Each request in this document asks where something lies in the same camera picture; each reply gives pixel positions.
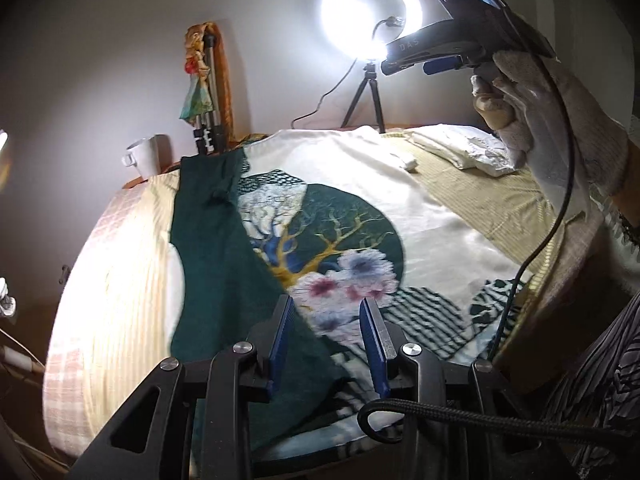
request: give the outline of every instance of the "silver screw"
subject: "silver screw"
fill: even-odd
[[[489,361],[485,361],[484,359],[478,359],[474,366],[476,367],[476,370],[485,374],[494,369],[494,366]]]
[[[165,359],[162,359],[160,368],[162,368],[162,370],[164,370],[165,372],[170,372],[171,370],[175,370],[179,364],[180,361],[178,361],[178,359],[176,359],[175,357],[167,357]]]
[[[240,341],[234,345],[234,352],[236,354],[248,354],[254,346],[248,341]]]
[[[420,355],[422,347],[416,343],[405,343],[402,345],[402,351],[406,355]]]

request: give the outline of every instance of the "dark green cloth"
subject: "dark green cloth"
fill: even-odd
[[[271,316],[280,282],[254,253],[236,209],[242,149],[181,161],[171,243],[184,267],[185,297],[171,342],[184,362],[212,358],[244,340]],[[250,405],[252,448],[270,443],[309,416],[343,376],[326,346],[295,313],[282,386],[270,404]],[[201,437],[201,410],[194,425],[194,451]]]

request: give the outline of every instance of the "mug handle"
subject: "mug handle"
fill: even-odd
[[[122,157],[122,163],[125,165],[125,167],[129,168],[136,163],[136,159],[133,158],[133,155],[131,153],[127,153]]]

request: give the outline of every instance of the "tripod leg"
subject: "tripod leg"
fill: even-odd
[[[356,95],[353,96],[353,101],[351,101],[351,104],[349,105],[349,109],[347,110],[347,114],[344,116],[344,120],[342,121],[342,125],[340,126],[341,128],[344,128],[349,123],[349,119],[351,119],[351,116],[353,115],[353,111],[356,109],[356,105],[358,104],[358,101],[360,100],[360,96],[364,92],[364,87],[366,85],[367,85],[367,78],[365,77],[360,83],[360,86],[358,86],[358,89],[356,90]]]
[[[378,82],[375,79],[369,79],[369,86],[371,87],[371,93],[373,95],[373,107],[376,109],[376,122],[380,134],[386,133],[385,119],[382,116],[382,105],[380,104],[380,92],[378,92]]]

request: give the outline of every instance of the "blue gripper pad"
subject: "blue gripper pad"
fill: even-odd
[[[284,369],[287,349],[289,348],[289,328],[292,325],[293,309],[295,308],[290,296],[283,294],[273,312],[271,320],[277,322],[277,329],[269,353],[269,383],[267,390],[271,397],[280,387],[280,378]]]
[[[367,352],[367,361],[369,362],[373,387],[381,399],[386,399],[391,393],[391,388],[389,387],[388,377],[386,376],[385,350],[380,342],[380,335],[378,333],[380,327],[376,328],[374,316],[382,320],[376,300],[373,298],[365,298],[360,302],[360,332],[362,333],[364,348]]]

